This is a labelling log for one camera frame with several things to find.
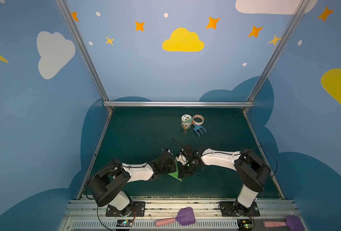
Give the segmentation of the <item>green square paper sheet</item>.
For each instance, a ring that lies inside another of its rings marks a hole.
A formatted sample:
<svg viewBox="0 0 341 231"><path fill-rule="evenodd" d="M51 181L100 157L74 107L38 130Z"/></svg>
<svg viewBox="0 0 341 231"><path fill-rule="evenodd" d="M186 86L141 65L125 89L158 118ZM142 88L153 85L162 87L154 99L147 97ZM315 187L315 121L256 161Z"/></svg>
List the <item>green square paper sheet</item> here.
<svg viewBox="0 0 341 231"><path fill-rule="evenodd" d="M179 168L177 164L177 160L173 157L170 163L167 166L168 174L178 181L182 182L183 180L179 178Z"/></svg>

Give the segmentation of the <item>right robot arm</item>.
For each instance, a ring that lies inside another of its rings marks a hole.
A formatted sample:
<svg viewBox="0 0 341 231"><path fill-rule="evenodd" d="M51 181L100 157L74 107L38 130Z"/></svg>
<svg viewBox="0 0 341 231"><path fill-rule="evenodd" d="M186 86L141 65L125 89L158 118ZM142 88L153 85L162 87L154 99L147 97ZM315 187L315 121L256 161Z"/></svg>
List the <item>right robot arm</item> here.
<svg viewBox="0 0 341 231"><path fill-rule="evenodd" d="M178 167L179 178L195 174L199 166L217 166L237 172L243 185L235 202L230 206L224 206L231 211L230 216L247 216L255 211L255 199L264 190L271 174L269 164L253 149L227 152L210 148L197 151L185 147L177 154L175 160L181 163Z"/></svg>

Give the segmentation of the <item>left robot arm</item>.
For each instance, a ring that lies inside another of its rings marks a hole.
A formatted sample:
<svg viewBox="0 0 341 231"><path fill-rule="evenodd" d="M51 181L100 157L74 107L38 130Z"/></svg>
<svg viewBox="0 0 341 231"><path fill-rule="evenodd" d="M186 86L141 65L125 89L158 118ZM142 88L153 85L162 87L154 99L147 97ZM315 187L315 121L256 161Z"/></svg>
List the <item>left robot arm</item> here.
<svg viewBox="0 0 341 231"><path fill-rule="evenodd" d="M120 216L129 216L133 211L133 201L123 191L128 183L157 180L175 173L176 170L175 158L169 150L153 161L138 165L129 165L114 159L90 177L86 186L98 207L108 205L110 209L118 210Z"/></svg>

